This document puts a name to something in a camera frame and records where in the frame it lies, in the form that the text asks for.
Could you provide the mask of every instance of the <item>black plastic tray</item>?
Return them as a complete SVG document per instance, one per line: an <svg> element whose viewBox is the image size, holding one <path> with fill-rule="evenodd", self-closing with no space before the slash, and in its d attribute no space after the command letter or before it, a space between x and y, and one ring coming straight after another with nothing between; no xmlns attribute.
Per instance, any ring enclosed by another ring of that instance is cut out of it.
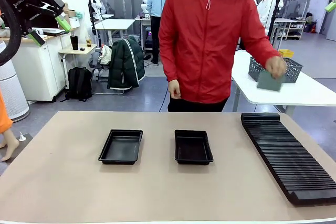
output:
<svg viewBox="0 0 336 224"><path fill-rule="evenodd" d="M336 182L275 113L242 114L242 125L279 187L294 205L336 203Z"/></svg>
<svg viewBox="0 0 336 224"><path fill-rule="evenodd" d="M208 165L214 161L205 131L175 131L175 160L179 164Z"/></svg>
<svg viewBox="0 0 336 224"><path fill-rule="evenodd" d="M142 131L111 130L98 160L103 164L134 165L141 138Z"/></svg>

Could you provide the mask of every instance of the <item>black slotted rack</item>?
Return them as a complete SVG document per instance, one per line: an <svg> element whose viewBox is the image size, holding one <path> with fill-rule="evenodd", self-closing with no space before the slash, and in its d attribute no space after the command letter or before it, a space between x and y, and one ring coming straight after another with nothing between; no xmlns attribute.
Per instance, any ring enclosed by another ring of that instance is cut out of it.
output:
<svg viewBox="0 0 336 224"><path fill-rule="evenodd" d="M336 203L336 182L280 122L279 114L248 113L241 120L292 204Z"/></svg>

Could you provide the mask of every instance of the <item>orange object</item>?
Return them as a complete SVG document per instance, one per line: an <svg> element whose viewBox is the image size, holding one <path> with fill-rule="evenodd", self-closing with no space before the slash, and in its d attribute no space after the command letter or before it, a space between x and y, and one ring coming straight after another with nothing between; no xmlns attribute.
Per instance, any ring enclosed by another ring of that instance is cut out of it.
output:
<svg viewBox="0 0 336 224"><path fill-rule="evenodd" d="M313 27L311 28L310 33L311 34L315 34L316 33L316 25L313 25Z"/></svg>
<svg viewBox="0 0 336 224"><path fill-rule="evenodd" d="M13 122L8 117L6 104L0 92L0 133L9 130L12 127Z"/></svg>

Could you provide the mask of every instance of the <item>mannequin leg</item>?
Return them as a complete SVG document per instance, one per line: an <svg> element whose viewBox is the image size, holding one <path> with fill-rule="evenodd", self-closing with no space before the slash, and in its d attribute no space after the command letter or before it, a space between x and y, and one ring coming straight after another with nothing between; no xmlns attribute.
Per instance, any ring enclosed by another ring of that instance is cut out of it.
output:
<svg viewBox="0 0 336 224"><path fill-rule="evenodd" d="M0 148L7 145L6 155L1 159L1 161L10 159L13 151L19 146L19 141L15 138L13 132L11 131L12 124L13 122L8 117L6 105L0 93L0 132L4 136L4 140L0 144Z"/></svg>
<svg viewBox="0 0 336 224"><path fill-rule="evenodd" d="M2 134L7 143L7 152L1 161L6 161L11 158L14 150L19 146L19 141L16 139L11 129L3 132Z"/></svg>

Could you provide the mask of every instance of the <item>gray card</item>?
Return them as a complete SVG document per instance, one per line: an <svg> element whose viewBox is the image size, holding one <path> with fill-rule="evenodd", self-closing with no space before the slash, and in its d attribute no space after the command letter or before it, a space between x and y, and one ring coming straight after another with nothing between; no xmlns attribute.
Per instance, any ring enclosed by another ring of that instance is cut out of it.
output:
<svg viewBox="0 0 336 224"><path fill-rule="evenodd" d="M259 75L257 88L279 92L285 80L285 76L282 76L280 79L276 80L269 72L262 71Z"/></svg>

